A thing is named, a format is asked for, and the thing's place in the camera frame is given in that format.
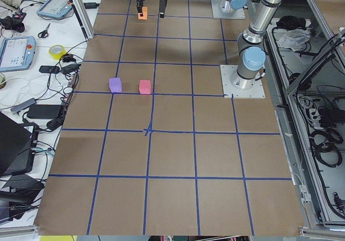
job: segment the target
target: mounting plate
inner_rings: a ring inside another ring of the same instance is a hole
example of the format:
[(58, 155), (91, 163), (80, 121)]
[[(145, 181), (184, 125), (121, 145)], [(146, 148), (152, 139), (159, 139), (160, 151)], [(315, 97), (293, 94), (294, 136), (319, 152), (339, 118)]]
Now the mounting plate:
[(221, 65), (220, 72), (222, 74), (224, 98), (265, 98), (265, 92), (261, 80), (255, 81), (252, 88), (242, 90), (234, 87), (230, 82), (231, 74), (237, 69), (238, 65)]
[(211, 0), (213, 18), (222, 19), (245, 19), (243, 8), (236, 10), (233, 13), (223, 13), (219, 9), (219, 4), (222, 0)]

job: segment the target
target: white plastic bag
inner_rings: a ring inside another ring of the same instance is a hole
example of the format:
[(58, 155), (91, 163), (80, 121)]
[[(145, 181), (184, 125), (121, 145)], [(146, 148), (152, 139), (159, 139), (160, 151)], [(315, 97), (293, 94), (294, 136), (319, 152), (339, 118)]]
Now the white plastic bag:
[(305, 43), (311, 38), (311, 32), (302, 29), (287, 31), (278, 41), (280, 48), (291, 49), (292, 51), (304, 50)]

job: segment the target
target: scissors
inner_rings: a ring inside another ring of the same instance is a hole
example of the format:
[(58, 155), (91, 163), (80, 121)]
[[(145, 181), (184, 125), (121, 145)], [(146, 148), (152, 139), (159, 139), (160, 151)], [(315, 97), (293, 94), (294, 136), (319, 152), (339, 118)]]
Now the scissors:
[(46, 27), (45, 30), (43, 30), (42, 32), (40, 32), (40, 33), (38, 34), (38, 38), (44, 39), (44, 38), (47, 38), (47, 37), (48, 37), (48, 35), (49, 35), (49, 33), (48, 33), (49, 26), (50, 26), (50, 23), (47, 25), (47, 27)]

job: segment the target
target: pink cube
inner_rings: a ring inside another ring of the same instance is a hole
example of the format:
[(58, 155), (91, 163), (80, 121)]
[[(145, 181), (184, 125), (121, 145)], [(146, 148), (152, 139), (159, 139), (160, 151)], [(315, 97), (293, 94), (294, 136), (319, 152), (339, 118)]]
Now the pink cube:
[(140, 80), (139, 92), (140, 92), (140, 94), (151, 94), (151, 81), (150, 80)]
[(122, 92), (122, 83), (120, 78), (110, 78), (109, 87), (112, 93), (121, 93)]

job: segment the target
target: blue joint cap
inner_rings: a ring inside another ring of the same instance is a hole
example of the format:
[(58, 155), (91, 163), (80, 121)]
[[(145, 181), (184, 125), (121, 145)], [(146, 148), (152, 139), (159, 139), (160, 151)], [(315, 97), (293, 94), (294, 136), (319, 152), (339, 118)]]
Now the blue joint cap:
[(238, 10), (247, 4), (247, 0), (231, 0), (230, 5), (233, 9)]
[(259, 47), (249, 47), (244, 51), (243, 64), (251, 71), (260, 70), (266, 60), (265, 52)]

